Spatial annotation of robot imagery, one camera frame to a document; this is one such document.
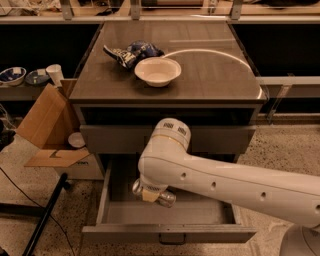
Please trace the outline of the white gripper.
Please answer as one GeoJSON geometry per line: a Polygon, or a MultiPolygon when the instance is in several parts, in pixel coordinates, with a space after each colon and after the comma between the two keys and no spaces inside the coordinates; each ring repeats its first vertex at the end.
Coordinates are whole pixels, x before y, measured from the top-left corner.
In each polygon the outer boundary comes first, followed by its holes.
{"type": "Polygon", "coordinates": [[[144,189],[142,191],[142,199],[146,202],[155,202],[159,197],[159,193],[168,188],[168,186],[165,184],[153,183],[145,176],[140,177],[140,182],[142,188],[144,189]]]}

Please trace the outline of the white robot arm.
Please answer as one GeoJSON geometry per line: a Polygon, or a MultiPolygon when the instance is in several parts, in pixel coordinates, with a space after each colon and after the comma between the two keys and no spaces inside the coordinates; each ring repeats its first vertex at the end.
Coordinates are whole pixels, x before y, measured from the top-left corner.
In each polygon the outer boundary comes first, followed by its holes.
{"type": "Polygon", "coordinates": [[[277,217],[293,224],[279,256],[320,256],[320,177],[193,156],[190,139],[183,122],[158,122],[138,162],[145,201],[171,186],[277,217]]]}

